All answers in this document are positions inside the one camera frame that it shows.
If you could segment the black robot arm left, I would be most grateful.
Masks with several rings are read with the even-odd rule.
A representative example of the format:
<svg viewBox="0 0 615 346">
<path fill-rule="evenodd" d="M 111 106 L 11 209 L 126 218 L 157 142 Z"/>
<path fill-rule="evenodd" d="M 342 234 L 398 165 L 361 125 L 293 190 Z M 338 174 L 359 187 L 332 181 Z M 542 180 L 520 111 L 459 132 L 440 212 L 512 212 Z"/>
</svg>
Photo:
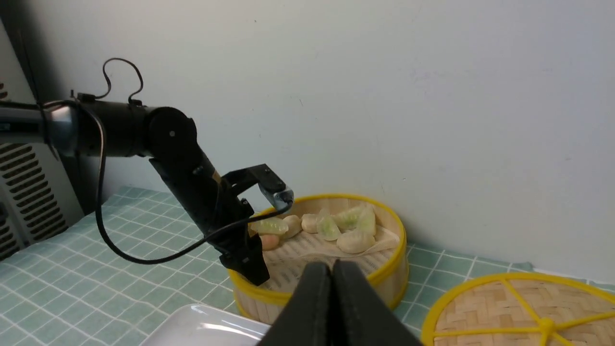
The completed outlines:
<svg viewBox="0 0 615 346">
<path fill-rule="evenodd" d="M 262 216 L 254 216 L 249 202 L 240 199 L 259 186 L 270 202 L 281 201 L 286 184 L 268 166 L 246 167 L 220 175 L 197 141 L 195 122 L 173 107 L 145 107 L 141 101 L 102 101 L 80 93 L 71 100 L 44 104 L 1 103 L 1 138 L 9 144 L 46 144 L 65 156 L 97 156 L 95 219 L 110 250 L 124 260 L 158 265 L 175 260 L 201 245 L 216 249 L 221 264 L 260 285 L 270 278 L 263 243 L 250 235 L 252 222 L 288 211 L 293 200 Z M 180 206 L 202 233 L 190 246 L 164 258 L 136 258 L 111 240 L 102 215 L 102 188 L 109 157 L 147 158 Z"/>
</svg>

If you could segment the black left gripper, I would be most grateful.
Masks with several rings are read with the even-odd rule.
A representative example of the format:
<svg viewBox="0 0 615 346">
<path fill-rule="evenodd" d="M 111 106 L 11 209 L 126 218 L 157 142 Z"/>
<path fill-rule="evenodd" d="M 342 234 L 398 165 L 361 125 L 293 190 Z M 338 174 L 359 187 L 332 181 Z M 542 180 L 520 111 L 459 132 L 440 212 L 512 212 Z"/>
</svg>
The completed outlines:
<svg viewBox="0 0 615 346">
<path fill-rule="evenodd" d="M 217 177 L 200 147 L 152 149 L 149 162 L 186 213 L 220 254 L 226 269 L 259 286 L 270 279 L 257 239 L 248 239 L 247 206 Z"/>
</svg>

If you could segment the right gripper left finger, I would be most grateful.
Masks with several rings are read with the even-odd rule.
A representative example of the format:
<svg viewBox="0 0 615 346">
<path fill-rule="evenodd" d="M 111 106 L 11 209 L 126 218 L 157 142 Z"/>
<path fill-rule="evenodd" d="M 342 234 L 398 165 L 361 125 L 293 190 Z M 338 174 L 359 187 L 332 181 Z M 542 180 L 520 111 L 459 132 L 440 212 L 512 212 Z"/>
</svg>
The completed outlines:
<svg viewBox="0 0 615 346">
<path fill-rule="evenodd" d="M 259 346 L 328 346 L 331 271 L 325 263 L 305 266 L 290 300 Z"/>
</svg>

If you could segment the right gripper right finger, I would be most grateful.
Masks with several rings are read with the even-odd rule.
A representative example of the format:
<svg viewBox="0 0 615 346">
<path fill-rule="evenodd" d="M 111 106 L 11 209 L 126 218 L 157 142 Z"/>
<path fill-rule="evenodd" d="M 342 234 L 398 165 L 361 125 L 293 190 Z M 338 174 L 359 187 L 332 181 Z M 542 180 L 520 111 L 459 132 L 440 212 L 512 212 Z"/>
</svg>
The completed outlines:
<svg viewBox="0 0 615 346">
<path fill-rule="evenodd" d="M 332 268 L 334 346 L 421 346 L 352 261 Z"/>
</svg>

